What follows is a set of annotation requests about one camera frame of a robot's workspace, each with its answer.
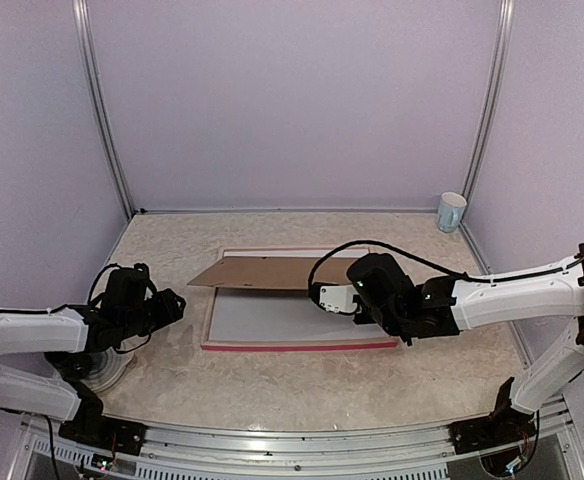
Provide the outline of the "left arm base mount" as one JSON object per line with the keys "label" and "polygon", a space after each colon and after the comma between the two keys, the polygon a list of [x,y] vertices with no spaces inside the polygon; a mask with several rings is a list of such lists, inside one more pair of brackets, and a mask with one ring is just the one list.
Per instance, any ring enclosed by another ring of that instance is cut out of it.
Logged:
{"label": "left arm base mount", "polygon": [[58,430],[61,438],[112,454],[139,456],[148,427],[139,422],[103,414],[103,402],[90,390],[78,392],[77,412],[64,420]]}

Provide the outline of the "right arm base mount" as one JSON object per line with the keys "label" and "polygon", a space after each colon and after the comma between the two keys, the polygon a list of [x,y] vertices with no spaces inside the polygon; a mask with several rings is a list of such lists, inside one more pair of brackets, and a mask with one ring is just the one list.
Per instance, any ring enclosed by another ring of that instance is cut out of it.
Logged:
{"label": "right arm base mount", "polygon": [[538,433],[534,414],[522,413],[512,407],[510,399],[514,378],[499,388],[493,411],[449,425],[450,439],[457,455],[477,452],[534,437]]}

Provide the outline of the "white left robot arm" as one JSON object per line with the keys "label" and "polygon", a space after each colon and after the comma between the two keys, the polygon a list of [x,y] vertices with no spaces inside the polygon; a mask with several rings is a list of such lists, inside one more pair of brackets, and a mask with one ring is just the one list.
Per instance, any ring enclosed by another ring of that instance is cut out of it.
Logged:
{"label": "white left robot arm", "polygon": [[71,421],[93,445],[112,434],[100,393],[131,366],[136,350],[184,317],[186,301],[160,290],[144,263],[105,266],[83,304],[0,307],[0,409]]}

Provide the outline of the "white paper sheets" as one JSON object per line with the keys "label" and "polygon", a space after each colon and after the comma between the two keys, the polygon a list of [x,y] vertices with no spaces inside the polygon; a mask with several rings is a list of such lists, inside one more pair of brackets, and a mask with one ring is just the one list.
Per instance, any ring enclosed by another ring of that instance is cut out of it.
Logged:
{"label": "white paper sheets", "polygon": [[219,289],[208,339],[266,343],[387,340],[376,324],[357,325],[350,317],[324,312],[302,292]]}

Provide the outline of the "brown backing board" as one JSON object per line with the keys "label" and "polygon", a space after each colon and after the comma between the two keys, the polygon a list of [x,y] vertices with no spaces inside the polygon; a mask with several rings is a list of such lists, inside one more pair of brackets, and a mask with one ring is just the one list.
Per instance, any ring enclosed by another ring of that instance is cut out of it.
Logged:
{"label": "brown backing board", "polygon": [[225,289],[302,291],[317,259],[309,257],[223,257],[188,282]]}

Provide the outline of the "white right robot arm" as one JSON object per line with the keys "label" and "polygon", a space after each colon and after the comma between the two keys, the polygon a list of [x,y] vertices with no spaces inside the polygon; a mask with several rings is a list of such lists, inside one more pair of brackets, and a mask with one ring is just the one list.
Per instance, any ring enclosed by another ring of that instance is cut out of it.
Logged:
{"label": "white right robot arm", "polygon": [[495,323],[567,317],[559,338],[506,388],[506,405],[485,419],[483,433],[507,442],[545,400],[584,370],[584,243],[574,257],[505,276],[448,274],[416,285],[390,254],[356,260],[346,276],[371,318],[390,336],[455,336]]}

